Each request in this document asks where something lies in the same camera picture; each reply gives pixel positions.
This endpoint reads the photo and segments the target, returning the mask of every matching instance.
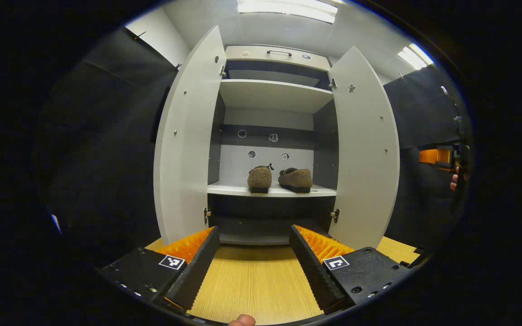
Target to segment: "cabinet door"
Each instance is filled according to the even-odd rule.
[[[154,153],[154,204],[165,244],[208,227],[203,208],[209,144],[225,62],[216,26],[186,58],[162,111]]]
[[[361,249],[380,243],[394,209],[400,173],[392,107],[376,73],[352,46],[328,72],[339,136],[339,174],[329,235]]]

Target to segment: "cabinet handle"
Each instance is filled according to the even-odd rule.
[[[267,50],[267,53],[271,53],[271,52],[287,53],[290,57],[293,55],[292,53],[290,53],[290,52],[285,52],[285,51]]]

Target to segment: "door hinge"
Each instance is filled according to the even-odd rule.
[[[338,85],[335,84],[335,78],[332,78],[332,83],[330,83],[329,85],[329,88],[337,88]]]
[[[205,218],[205,224],[207,224],[207,220],[209,220],[209,216],[211,216],[211,210],[207,207],[203,208],[203,217]]]
[[[339,219],[339,208],[335,210],[335,212],[329,213],[329,216],[333,217],[333,222],[337,223]]]

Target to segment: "ceiling light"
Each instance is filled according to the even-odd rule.
[[[400,58],[403,58],[404,61],[408,62],[410,66],[412,66],[416,70],[420,70],[421,68],[424,68],[427,66],[424,61],[422,61],[421,58],[419,58],[416,53],[412,52],[412,50],[404,47],[404,49],[398,53],[398,56]]]
[[[317,0],[237,0],[239,13],[281,13],[333,24],[338,8]]]
[[[430,59],[429,56],[426,55],[426,53],[424,53],[424,51],[418,47],[418,45],[412,43],[410,45],[408,45],[409,48],[411,48],[412,50],[414,50],[414,52],[416,52],[416,54],[418,54],[418,56],[420,58],[422,58],[422,60],[424,60],[424,62],[426,62],[426,64],[433,64],[434,62]]]

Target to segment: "sticker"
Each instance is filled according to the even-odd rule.
[[[178,270],[180,268],[180,266],[183,265],[183,263],[184,263],[184,259],[173,257],[173,256],[168,256],[168,254],[167,254],[166,257],[158,264],[160,266],[164,266],[166,268],[172,268],[172,269]]]
[[[342,256],[324,259],[324,264],[328,267],[329,270],[350,266],[350,264]]]

